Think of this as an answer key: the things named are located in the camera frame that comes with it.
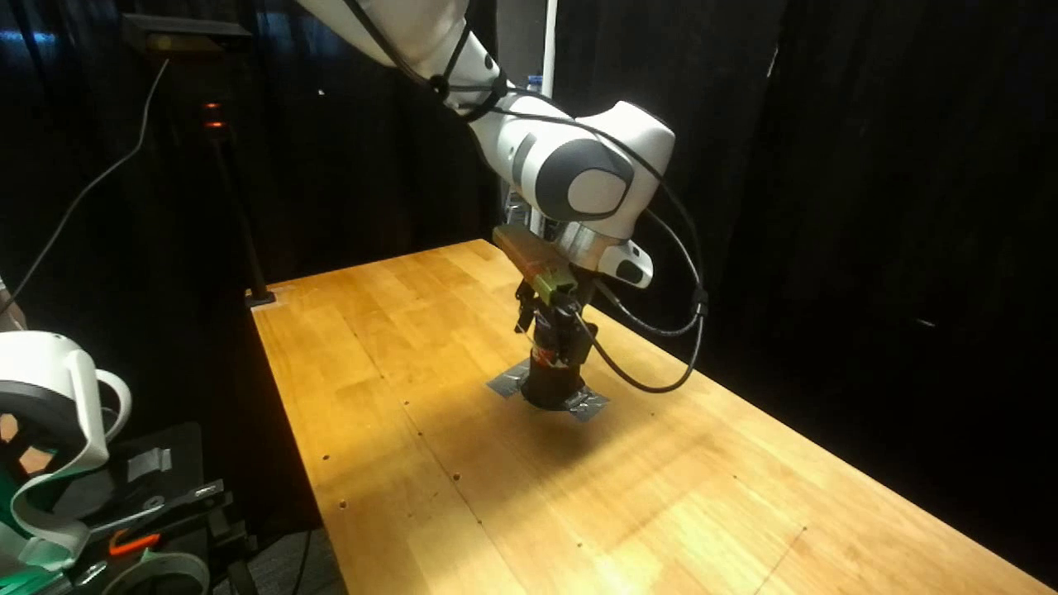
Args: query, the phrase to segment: metal stand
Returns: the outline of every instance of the metal stand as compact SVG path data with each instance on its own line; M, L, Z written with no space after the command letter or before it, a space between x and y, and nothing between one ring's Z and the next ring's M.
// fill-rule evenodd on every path
M255 230L252 230L252 222L244 216L244 198L241 198L239 180L234 180L233 123L225 119L225 106L217 98L207 98L201 106L201 116L204 116L204 133L212 136L212 155L217 160L222 188L225 188L225 198L233 203L233 216L234 216L234 224L239 224L239 239L241 239L241 254L244 254L244 265L247 265L247 274L252 274L247 303L252 308L271 303L274 295L265 288L265 270L263 270Z
M579 303L591 297L591 284L579 284ZM488 385L504 396L523 393L526 402L540 408L568 408L579 419L594 416L604 396L591 393L583 381L583 363L591 351L594 326L579 319L579 309L562 309L535 297L523 281L519 292L519 325L533 325L533 351L526 363L501 373Z

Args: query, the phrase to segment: green component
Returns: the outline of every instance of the green component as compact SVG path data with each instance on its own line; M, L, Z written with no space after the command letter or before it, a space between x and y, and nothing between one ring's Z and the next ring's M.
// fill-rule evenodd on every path
M61 571L45 568L25 568L15 574L0 577L0 595L43 595L43 592L61 592L65 577Z
M544 266L529 278L529 288L544 303L560 303L577 292L577 278L568 274L568 266Z

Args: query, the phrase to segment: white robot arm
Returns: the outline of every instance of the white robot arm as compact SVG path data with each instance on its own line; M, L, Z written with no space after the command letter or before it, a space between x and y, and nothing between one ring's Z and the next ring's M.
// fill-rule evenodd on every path
M487 160L533 207L566 224L568 265L634 288L656 278L632 240L668 168L676 133L632 103L571 119L514 91L501 62L466 29L466 0L298 0L365 56L427 82L463 116Z

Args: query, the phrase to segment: white robot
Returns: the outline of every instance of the white robot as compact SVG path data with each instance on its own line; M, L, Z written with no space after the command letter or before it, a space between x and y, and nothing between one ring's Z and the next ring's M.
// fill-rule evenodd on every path
M533 329L526 366L493 385L547 408L601 405L579 376L594 326L579 316L594 278L647 288L651 254L632 240L657 192L676 133L632 103L571 119L549 98L519 91L466 27L466 0L298 0L365 56L401 70L441 94L472 130L496 174L533 203L533 230L501 224L496 245L523 270L519 325Z
M656 278L632 240L676 133L632 103L571 119L544 94L516 91L466 29L466 0L298 0L365 56L429 87L463 116L487 160L533 207L566 224L568 265L634 288Z

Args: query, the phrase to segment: black cable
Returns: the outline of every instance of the black cable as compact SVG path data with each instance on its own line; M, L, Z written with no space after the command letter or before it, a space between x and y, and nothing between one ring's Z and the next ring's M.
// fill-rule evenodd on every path
M702 270L693 266L685 239L681 239L660 216L647 211L647 219L656 219L656 224L666 228L666 234L679 245L679 252L685 254L687 270L690 270L690 278L693 278L693 292L702 292ZM619 308L639 329L656 332L656 338L685 338L685 332L693 329L697 316L703 316L703 295L693 295L690 316L687 316L681 326L657 326L657 325L643 319L634 309L627 309L625 299L621 299L604 281L598 281L594 288L598 288L598 295L601 295L612 308Z
M471 4L466 4L466 15L463 15L461 38L457 38L457 45L452 45L451 62L444 66L444 82L451 82L451 77L452 77L452 70L457 70L457 62L461 62L461 54L463 54L463 45L466 45L466 38L471 38L471 19L472 19L472 13L475 13L475 4L471 0Z
M368 37L394 58L394 66L408 80L425 82L425 77L408 62L408 56L394 45L394 38L372 19L372 13L357 0L344 0L344 6L360 19Z
M697 316L697 332L693 332L693 347L690 347L690 357L687 357L685 373L681 373L679 381L671 381L671 383L660 383L660 385L651 385L651 383L634 381L634 376L598 343L598 338L591 338L591 347L598 351L598 357L601 357L625 383L639 385L643 393L671 393L671 391L679 391L679 385L685 385L685 383L690 381L690 373L693 373L693 366L697 366L697 357L702 357L702 340L703 340L703 316Z
M32 265L28 266L25 281L20 281L20 284L11 292L11 297L0 303L0 316L5 316L5 313L17 303L17 297L28 292L28 284L31 284L32 274L38 274L38 266L40 266L43 257L54 252L54 245L58 245L61 234L65 230L72 211L88 198L88 192L93 192L95 185L104 185L114 173L120 173L127 160L133 160L133 157L141 152L141 144L145 144L145 130L148 130L148 119L153 119L153 103L157 103L157 91L158 91L158 82L163 82L166 70L170 70L170 58L158 66L158 73L157 73L157 80L153 80L153 87L148 87L148 91L145 91L145 98L141 98L135 144L133 144L127 155L120 155L114 165L106 165L93 180L85 180L85 185L72 194L72 200L65 203L61 224L54 228L54 234L43 240L43 246L40 246L38 257L32 257Z

